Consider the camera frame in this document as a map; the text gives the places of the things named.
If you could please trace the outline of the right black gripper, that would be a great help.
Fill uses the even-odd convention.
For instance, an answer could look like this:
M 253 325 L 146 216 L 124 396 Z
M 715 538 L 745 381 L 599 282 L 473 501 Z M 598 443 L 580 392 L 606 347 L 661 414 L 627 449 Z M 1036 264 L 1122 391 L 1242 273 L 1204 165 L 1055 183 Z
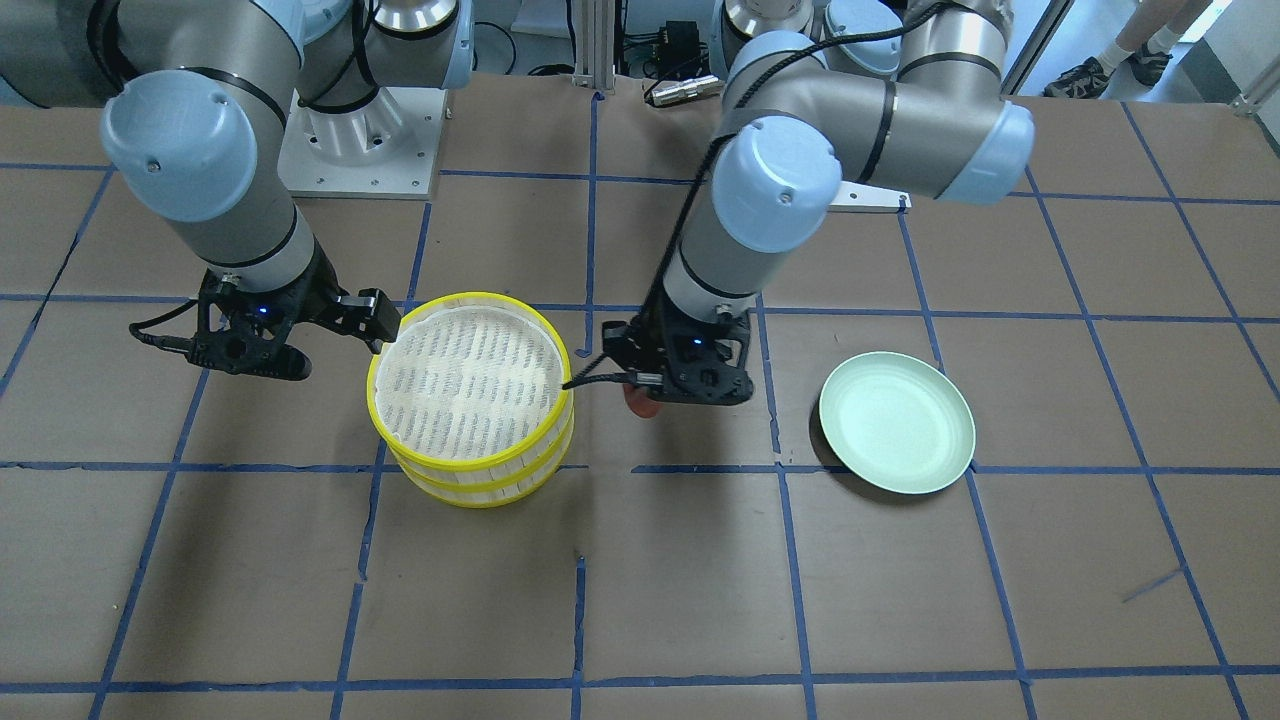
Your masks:
M 401 310 L 379 288 L 348 293 L 321 247 L 298 278 L 276 290 L 251 292 L 243 281 L 206 272 L 197 296 L 198 320 L 186 347 L 195 365 L 228 374 L 303 380 L 308 357 L 288 343 L 298 324 L 314 324 L 360 340 L 372 355 L 394 343 Z

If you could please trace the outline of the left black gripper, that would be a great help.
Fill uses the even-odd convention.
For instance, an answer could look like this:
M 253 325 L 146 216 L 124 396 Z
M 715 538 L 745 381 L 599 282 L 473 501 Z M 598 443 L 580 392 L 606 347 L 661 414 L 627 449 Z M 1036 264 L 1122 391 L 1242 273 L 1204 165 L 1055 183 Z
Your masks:
M 562 389 L 608 383 L 640 387 L 666 404 L 745 404 L 754 393 L 748 373 L 751 341 L 748 313 L 698 320 L 660 290 L 630 320 L 602 324 L 603 354 L 623 372 L 579 373 Z

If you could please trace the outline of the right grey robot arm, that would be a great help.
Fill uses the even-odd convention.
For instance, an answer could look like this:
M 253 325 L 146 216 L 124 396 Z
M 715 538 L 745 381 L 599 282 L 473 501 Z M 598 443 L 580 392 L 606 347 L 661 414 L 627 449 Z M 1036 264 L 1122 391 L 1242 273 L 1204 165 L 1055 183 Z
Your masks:
M 305 65 L 301 1 L 5 1 L 3 102 L 97 108 L 108 159 L 206 264 L 188 337 L 140 342 L 229 374 L 308 377 L 310 323 L 378 354 L 401 314 L 349 293 L 283 184 L 285 104 Z

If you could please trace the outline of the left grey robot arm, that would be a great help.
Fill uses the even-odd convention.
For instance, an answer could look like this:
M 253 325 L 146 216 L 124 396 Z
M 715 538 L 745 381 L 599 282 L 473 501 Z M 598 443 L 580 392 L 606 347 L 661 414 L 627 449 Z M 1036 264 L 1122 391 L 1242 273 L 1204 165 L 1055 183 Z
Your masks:
M 769 31 L 730 68 L 719 126 L 655 278 L 628 322 L 602 327 L 602 359 L 567 380 L 634 387 L 667 404 L 748 401 L 750 315 L 787 256 L 820 228 L 842 183 L 991 205 L 1030 159 L 1030 113 L 1000 92 L 1009 1 L 910 1 L 891 77 L 832 69 L 841 45 Z

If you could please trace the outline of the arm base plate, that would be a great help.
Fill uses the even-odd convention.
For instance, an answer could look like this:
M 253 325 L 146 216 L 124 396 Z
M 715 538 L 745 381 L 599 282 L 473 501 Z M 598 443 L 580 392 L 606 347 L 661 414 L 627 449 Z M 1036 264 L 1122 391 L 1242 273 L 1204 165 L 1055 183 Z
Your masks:
M 294 106 L 278 174 L 296 199 L 428 201 L 434 191 L 449 92 L 381 88 L 344 114 Z
M 858 214 L 906 213 L 913 209 L 910 193 L 900 190 L 882 188 L 842 181 L 838 192 L 832 199 L 828 211 Z

